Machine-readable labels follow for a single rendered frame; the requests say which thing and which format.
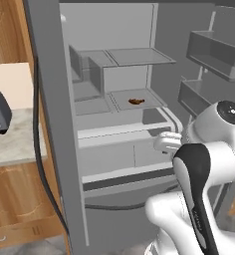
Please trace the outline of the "wooden wall cupboard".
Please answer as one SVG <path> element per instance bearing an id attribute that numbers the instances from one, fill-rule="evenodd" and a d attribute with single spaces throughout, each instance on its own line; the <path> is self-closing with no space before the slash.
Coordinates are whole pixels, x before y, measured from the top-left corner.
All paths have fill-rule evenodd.
<path id="1" fill-rule="evenodd" d="M 7 63 L 34 64 L 23 0 L 0 0 L 0 64 Z"/>

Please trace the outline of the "grey fridge door bin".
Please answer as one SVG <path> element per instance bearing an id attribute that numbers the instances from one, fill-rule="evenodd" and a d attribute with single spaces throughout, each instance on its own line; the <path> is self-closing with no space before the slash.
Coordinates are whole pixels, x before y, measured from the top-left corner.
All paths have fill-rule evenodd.
<path id="1" fill-rule="evenodd" d="M 180 83 L 178 102 L 194 118 L 209 106 L 224 100 L 235 103 L 235 83 L 199 80 L 188 80 Z"/>
<path id="2" fill-rule="evenodd" d="M 186 57 L 228 82 L 235 82 L 235 46 L 213 31 L 191 31 Z"/>

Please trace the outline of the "grey fridge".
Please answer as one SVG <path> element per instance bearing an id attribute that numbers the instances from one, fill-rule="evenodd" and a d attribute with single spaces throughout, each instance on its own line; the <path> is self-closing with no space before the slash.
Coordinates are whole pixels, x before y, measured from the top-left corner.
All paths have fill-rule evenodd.
<path id="1" fill-rule="evenodd" d="M 24 0 L 72 255 L 104 255 L 153 239 L 157 228 L 148 222 L 144 203 L 175 183 L 172 165 L 83 176 L 80 139 L 160 128 L 158 136 L 180 132 L 183 125 L 167 104 L 120 111 L 110 96 L 150 89 L 160 98 L 151 87 L 156 65 L 104 68 L 105 93 L 76 102 L 69 53 L 69 46 L 77 51 L 156 49 L 159 3 L 211 2 Z"/>

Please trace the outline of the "wooden base cupboard door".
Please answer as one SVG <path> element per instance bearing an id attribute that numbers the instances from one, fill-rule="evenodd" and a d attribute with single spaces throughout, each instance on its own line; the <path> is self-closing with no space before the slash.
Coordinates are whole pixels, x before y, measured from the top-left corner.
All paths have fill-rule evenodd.
<path id="1" fill-rule="evenodd" d="M 54 214 L 35 162 L 0 167 L 0 227 Z"/>

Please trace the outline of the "black curved strip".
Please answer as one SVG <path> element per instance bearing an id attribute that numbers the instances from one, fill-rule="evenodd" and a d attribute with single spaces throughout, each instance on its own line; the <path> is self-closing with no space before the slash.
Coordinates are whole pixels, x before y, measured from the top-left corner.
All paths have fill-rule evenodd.
<path id="1" fill-rule="evenodd" d="M 47 193 L 47 196 L 61 222 L 63 225 L 67 235 L 70 234 L 69 228 L 67 226 L 67 223 L 64 219 L 64 216 L 57 204 L 57 201 L 53 195 L 53 192 L 50 188 L 50 185 L 48 183 L 42 155 L 41 155 L 41 146 L 40 146 L 40 135 L 39 135 L 39 96 L 40 96 L 40 86 L 39 86 L 39 60 L 38 57 L 34 59 L 34 78 L 33 78 L 33 144 L 34 144 L 34 152 L 36 157 L 36 164 L 38 167 L 38 173 L 41 179 L 41 182 L 43 184 L 43 187 Z"/>

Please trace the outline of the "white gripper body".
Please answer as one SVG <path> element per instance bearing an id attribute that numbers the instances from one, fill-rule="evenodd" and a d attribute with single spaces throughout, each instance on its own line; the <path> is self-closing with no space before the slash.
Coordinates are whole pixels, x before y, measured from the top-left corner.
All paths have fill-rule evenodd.
<path id="1" fill-rule="evenodd" d="M 181 147 L 182 135 L 177 132 L 164 131 L 161 132 L 153 143 L 155 150 L 166 153 L 174 153 Z"/>

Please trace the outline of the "grey fridge shelf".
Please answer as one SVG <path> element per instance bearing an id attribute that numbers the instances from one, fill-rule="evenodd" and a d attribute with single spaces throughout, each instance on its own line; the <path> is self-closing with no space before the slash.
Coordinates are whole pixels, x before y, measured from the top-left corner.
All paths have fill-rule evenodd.
<path id="1" fill-rule="evenodd" d="M 106 50 L 118 67 L 175 64 L 176 61 L 154 48 Z"/>
<path id="2" fill-rule="evenodd" d="M 150 89 L 110 92 L 110 96 L 120 111 L 161 108 L 166 106 L 166 103 Z M 145 102 L 140 105 L 132 105 L 128 102 L 129 99 L 144 99 Z"/>

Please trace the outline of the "grey fridge inner box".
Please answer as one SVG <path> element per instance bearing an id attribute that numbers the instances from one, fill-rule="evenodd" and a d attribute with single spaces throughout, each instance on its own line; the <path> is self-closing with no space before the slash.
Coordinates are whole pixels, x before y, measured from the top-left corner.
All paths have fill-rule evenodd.
<path id="1" fill-rule="evenodd" d="M 118 64 L 107 50 L 77 51 L 69 46 L 75 101 L 100 98 L 104 93 L 104 68 Z"/>

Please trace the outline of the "wooden drawer front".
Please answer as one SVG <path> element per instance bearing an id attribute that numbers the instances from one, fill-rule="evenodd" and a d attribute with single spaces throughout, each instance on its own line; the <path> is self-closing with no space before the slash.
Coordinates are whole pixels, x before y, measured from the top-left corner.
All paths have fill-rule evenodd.
<path id="1" fill-rule="evenodd" d="M 63 225 L 57 216 L 2 226 L 0 227 L 0 238 L 6 236 L 7 239 L 0 242 L 0 248 L 43 240 L 64 232 Z"/>

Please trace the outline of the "grey fridge door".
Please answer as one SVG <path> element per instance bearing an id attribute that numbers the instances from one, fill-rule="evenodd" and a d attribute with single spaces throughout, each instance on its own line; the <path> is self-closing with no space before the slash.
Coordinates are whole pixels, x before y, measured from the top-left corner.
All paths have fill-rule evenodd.
<path id="1" fill-rule="evenodd" d="M 202 80 L 202 96 L 210 103 L 220 100 L 235 102 L 235 83 L 228 83 L 186 58 L 189 33 L 209 27 L 211 3 L 159 3 L 154 46 L 176 61 L 175 64 L 152 68 L 151 87 L 167 103 L 183 125 L 183 142 L 191 121 L 189 112 L 178 102 L 181 81 Z"/>

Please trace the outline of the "grey fridge crisper drawer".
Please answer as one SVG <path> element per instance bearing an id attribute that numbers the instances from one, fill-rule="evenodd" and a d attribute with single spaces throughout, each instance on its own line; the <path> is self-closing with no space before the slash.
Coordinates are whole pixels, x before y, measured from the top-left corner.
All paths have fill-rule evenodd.
<path id="1" fill-rule="evenodd" d="M 160 128 L 80 139 L 83 176 L 145 166 L 170 167 L 170 154 L 153 148 L 159 132 Z"/>

